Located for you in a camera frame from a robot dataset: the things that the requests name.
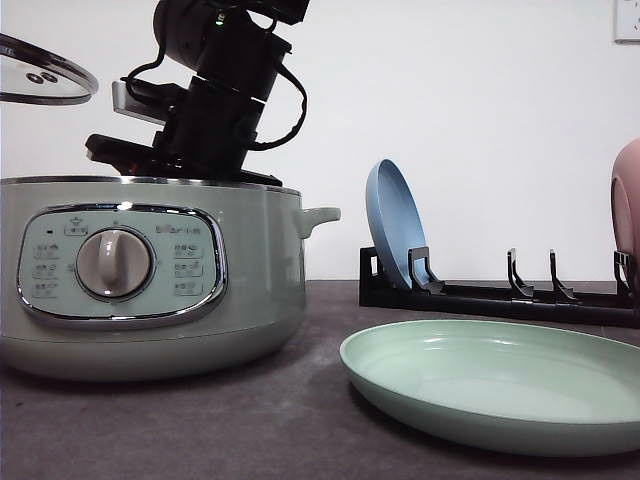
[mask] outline cooker control panel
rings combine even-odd
[[[59,326],[179,323],[213,304],[225,285],[220,229],[199,210],[128,202],[51,207],[24,233],[18,293]]]

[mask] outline chrome trim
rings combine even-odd
[[[267,192],[286,193],[301,196],[297,190],[271,185],[242,182],[219,182],[214,180],[196,180],[188,178],[163,178],[163,177],[106,177],[93,175],[59,175],[42,177],[10,177],[3,178],[2,185],[20,185],[28,183],[119,183],[122,185],[152,183],[158,185],[188,185],[193,187],[223,187],[245,190],[262,190]]]
[[[65,212],[77,212],[77,211],[95,211],[95,210],[117,210],[118,204],[75,204],[75,205],[60,205],[54,207],[47,207],[36,215],[31,217],[27,223],[24,234],[22,236],[22,244],[20,245],[20,257],[18,259],[18,271],[16,272],[16,285],[18,290],[18,296],[22,301],[23,307],[32,314],[33,318],[41,324],[48,327],[56,328],[68,328],[75,330],[91,330],[91,331],[117,331],[117,330],[139,330],[145,328],[157,328],[166,327],[172,325],[178,325],[186,323],[197,318],[201,318],[203,314],[213,310],[222,300],[229,285],[229,277],[227,270],[227,256],[224,246],[224,239],[222,237],[222,231],[218,226],[218,223],[208,213],[199,210],[197,208],[184,208],[174,207],[167,205],[147,205],[147,204],[133,204],[128,208],[132,211],[144,211],[152,213],[173,213],[176,212],[182,215],[195,215],[203,220],[211,230],[212,238],[214,240],[214,257],[216,260],[216,283],[209,292],[209,294],[201,301],[190,307],[182,310],[176,310],[173,312],[152,314],[152,315],[138,315],[129,317],[85,317],[85,316],[71,316],[71,315],[59,315],[41,310],[32,305],[23,294],[22,286],[20,285],[20,265],[22,262],[22,253],[26,240],[27,230],[31,223],[38,217],[48,213],[65,213]]]

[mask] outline white wall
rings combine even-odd
[[[101,91],[79,107],[2,105],[2,175],[112,174],[85,159],[93,132],[150,143],[111,111],[110,82],[153,59],[155,0],[3,0],[2,31],[80,63]],[[310,94],[295,141],[245,166],[340,206],[307,242],[309,278],[356,278],[371,244],[364,185],[388,157],[412,186],[443,278],[612,279],[609,176],[640,136],[640,47],[618,46],[611,0],[311,0],[278,33]],[[143,78],[186,85],[172,61]],[[289,131],[297,93],[276,84],[260,131]]]

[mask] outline button icon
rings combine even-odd
[[[195,243],[180,243],[174,246],[174,258],[202,258],[202,247]]]
[[[33,298],[58,298],[57,283],[37,283],[33,286]]]
[[[177,282],[173,294],[181,297],[201,295],[202,281],[190,280],[188,282]]]
[[[40,244],[33,248],[33,258],[36,260],[57,260],[60,258],[60,247],[57,244]]]
[[[64,234],[67,236],[84,236],[89,233],[89,227],[84,219],[78,216],[69,219],[69,223],[64,226]]]
[[[176,278],[201,277],[202,263],[198,260],[195,262],[176,263],[174,265]]]
[[[33,267],[31,273],[36,280],[53,280],[57,278],[58,266],[55,263],[41,263]]]

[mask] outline glass lid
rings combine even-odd
[[[98,91],[98,80],[84,68],[2,33],[0,66],[0,101],[76,105]]]

